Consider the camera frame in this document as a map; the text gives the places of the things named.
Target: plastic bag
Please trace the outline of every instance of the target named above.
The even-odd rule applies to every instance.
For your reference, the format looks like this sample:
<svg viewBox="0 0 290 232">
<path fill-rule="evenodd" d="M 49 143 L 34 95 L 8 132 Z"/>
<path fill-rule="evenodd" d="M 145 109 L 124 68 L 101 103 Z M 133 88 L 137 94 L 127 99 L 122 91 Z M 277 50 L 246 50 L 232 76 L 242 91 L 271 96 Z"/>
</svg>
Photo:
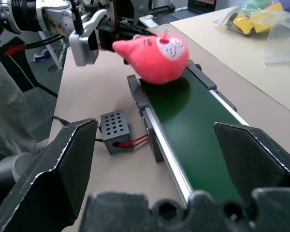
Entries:
<svg viewBox="0 0 290 232">
<path fill-rule="evenodd" d="M 290 62 L 290 0 L 248 0 L 220 24 L 245 36 L 267 33 L 264 62 Z"/>
</svg>

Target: red cable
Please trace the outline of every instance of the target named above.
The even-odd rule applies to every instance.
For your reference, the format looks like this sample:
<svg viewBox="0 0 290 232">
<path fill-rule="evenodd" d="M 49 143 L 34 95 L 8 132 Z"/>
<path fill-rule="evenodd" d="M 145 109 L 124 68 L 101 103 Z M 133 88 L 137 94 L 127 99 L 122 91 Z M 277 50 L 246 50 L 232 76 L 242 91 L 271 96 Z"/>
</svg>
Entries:
<svg viewBox="0 0 290 232">
<path fill-rule="evenodd" d="M 26 50 L 25 44 L 21 44 L 21 45 L 17 45 L 17 46 L 9 46 L 7 52 L 4 52 L 3 54 L 5 56 L 11 56 L 18 51 L 25 51 L 25 50 Z"/>
<path fill-rule="evenodd" d="M 145 141 L 148 141 L 148 139 L 144 139 L 143 141 L 139 142 L 138 144 L 132 145 L 132 146 L 122 146 L 122 144 L 119 144 L 118 146 L 121 147 L 121 148 L 133 148 L 133 147 L 135 147 L 137 145 L 140 145 L 141 143 L 143 143 Z"/>
<path fill-rule="evenodd" d="M 133 143 L 134 142 L 136 142 L 136 141 L 139 141 L 139 140 L 141 140 L 141 139 L 143 139 L 143 138 L 145 138 L 145 137 L 147 137 L 147 134 L 146 135 L 144 135 L 144 136 L 142 136 L 142 137 L 140 137 L 140 138 L 138 138 L 138 139 L 135 139 L 135 140 L 130 140 L 130 141 L 127 141 L 127 142 L 125 142 L 125 143 L 123 143 L 123 144 L 119 144 L 118 146 L 126 146 L 126 145 L 133 145 Z"/>
</svg>

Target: electronic device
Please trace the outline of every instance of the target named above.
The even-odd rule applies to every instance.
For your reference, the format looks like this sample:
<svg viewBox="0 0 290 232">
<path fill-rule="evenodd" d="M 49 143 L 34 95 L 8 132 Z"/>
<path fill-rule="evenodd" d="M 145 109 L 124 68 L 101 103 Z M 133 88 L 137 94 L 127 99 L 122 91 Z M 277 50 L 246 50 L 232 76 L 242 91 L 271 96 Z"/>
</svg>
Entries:
<svg viewBox="0 0 290 232">
<path fill-rule="evenodd" d="M 188 8 L 170 14 L 159 15 L 153 20 L 162 25 L 177 20 L 194 17 L 215 11 L 217 0 L 188 0 Z"/>
<path fill-rule="evenodd" d="M 166 6 L 161 6 L 154 9 L 150 9 L 149 11 L 146 12 L 146 15 L 151 14 L 152 16 L 158 16 L 161 14 L 171 13 L 173 11 L 175 11 L 175 6 L 166 5 Z"/>
</svg>

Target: yellow object in bag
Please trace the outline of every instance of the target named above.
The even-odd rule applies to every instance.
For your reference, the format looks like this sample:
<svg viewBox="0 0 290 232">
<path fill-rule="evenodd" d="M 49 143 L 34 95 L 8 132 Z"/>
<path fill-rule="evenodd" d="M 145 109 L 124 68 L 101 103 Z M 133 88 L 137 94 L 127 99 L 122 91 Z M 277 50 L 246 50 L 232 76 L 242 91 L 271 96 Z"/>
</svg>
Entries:
<svg viewBox="0 0 290 232">
<path fill-rule="evenodd" d="M 233 24 L 238 27 L 245 35 L 249 35 L 254 28 L 250 18 L 244 13 L 237 14 L 237 17 L 233 20 Z"/>
<path fill-rule="evenodd" d="M 284 14 L 275 14 L 275 12 L 283 12 L 284 8 L 281 3 L 273 4 L 265 8 L 261 12 L 257 12 L 250 16 L 251 23 L 253 24 L 257 33 L 269 31 L 270 28 L 279 20 L 286 19 Z"/>
</svg>

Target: metal bracket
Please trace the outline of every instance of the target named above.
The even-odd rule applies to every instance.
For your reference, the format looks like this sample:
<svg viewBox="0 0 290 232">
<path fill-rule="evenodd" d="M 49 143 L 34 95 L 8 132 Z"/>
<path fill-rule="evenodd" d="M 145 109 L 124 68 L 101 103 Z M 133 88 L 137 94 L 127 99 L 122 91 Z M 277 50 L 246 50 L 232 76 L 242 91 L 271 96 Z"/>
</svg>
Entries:
<svg viewBox="0 0 290 232">
<path fill-rule="evenodd" d="M 158 145 L 153 125 L 151 124 L 149 116 L 145 110 L 142 111 L 142 115 L 143 115 L 142 120 L 143 120 L 145 127 L 146 127 L 146 132 L 148 135 L 148 142 L 149 142 L 151 151 L 154 154 L 156 162 L 157 163 L 162 162 L 162 161 L 164 161 L 164 158 L 162 156 L 160 147 Z"/>
<path fill-rule="evenodd" d="M 139 114 L 142 116 L 142 111 L 149 106 L 148 101 L 135 75 L 128 76 L 128 83 L 131 94 L 135 101 L 134 103 L 136 104 L 136 108 Z"/>
</svg>

